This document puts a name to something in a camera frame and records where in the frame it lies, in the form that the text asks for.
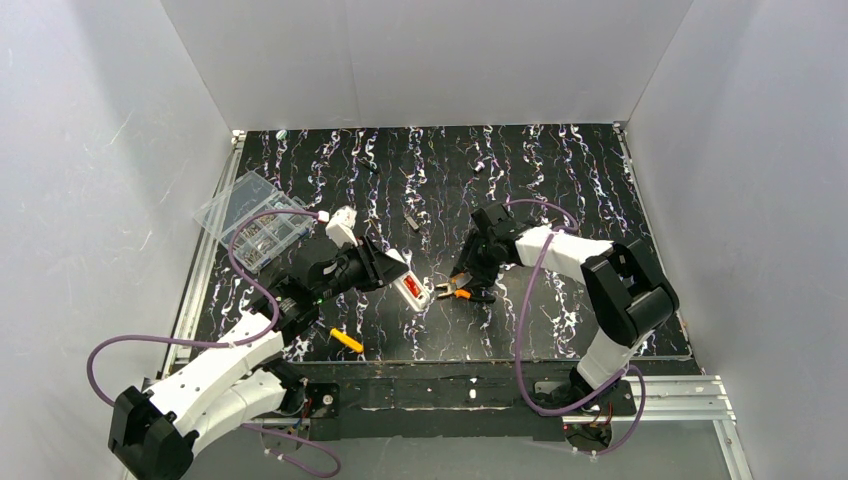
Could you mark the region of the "white remote control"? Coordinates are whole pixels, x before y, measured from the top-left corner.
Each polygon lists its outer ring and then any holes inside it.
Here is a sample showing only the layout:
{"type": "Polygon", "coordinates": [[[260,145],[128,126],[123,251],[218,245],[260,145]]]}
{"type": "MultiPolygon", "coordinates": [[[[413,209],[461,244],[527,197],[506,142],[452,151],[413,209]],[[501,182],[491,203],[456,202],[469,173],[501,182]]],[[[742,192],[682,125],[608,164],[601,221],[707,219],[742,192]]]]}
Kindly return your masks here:
{"type": "Polygon", "coordinates": [[[413,272],[409,262],[397,249],[392,248],[387,254],[407,267],[407,271],[391,283],[392,288],[415,313],[423,312],[431,301],[430,291],[426,289],[413,272]]]}

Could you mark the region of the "yellow black pliers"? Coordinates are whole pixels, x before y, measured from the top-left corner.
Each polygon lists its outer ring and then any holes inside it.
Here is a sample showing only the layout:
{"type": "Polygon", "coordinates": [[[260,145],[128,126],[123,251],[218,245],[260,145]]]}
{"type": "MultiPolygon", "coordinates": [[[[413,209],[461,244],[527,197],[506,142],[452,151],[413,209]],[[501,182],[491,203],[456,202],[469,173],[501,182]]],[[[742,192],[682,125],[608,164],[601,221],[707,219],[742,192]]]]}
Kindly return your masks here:
{"type": "Polygon", "coordinates": [[[496,301],[488,287],[483,286],[468,273],[458,273],[446,282],[435,286],[437,299],[459,298],[472,303],[491,304],[496,301]]]}

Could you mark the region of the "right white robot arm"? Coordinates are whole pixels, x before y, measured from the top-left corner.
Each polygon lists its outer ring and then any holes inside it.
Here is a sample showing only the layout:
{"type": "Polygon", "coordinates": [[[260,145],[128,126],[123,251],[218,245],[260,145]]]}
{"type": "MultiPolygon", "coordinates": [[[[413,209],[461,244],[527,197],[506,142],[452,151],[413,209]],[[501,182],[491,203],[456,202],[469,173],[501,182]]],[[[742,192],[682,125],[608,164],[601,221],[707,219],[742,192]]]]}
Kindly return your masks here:
{"type": "Polygon", "coordinates": [[[675,289],[642,240],[581,238],[574,220],[561,228],[520,220],[503,203],[477,209],[472,222],[449,277],[460,296],[487,292],[505,265],[567,276],[589,296],[598,330],[550,408],[575,403],[623,373],[639,346],[679,309],[675,289]]]}

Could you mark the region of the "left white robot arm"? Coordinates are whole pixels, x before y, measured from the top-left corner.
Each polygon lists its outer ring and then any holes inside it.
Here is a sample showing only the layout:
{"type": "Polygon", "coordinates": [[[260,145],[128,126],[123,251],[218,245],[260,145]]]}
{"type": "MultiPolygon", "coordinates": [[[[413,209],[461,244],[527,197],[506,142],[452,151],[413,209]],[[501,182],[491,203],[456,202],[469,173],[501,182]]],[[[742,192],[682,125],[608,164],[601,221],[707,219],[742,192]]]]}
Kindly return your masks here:
{"type": "Polygon", "coordinates": [[[337,246],[309,241],[294,264],[222,338],[176,374],[114,401],[109,450],[137,479],[179,479],[212,442],[265,413],[302,415],[307,378],[284,360],[286,343],[312,326],[320,306],[349,291],[390,286],[416,312],[429,291],[395,249],[366,237],[337,246]]]}

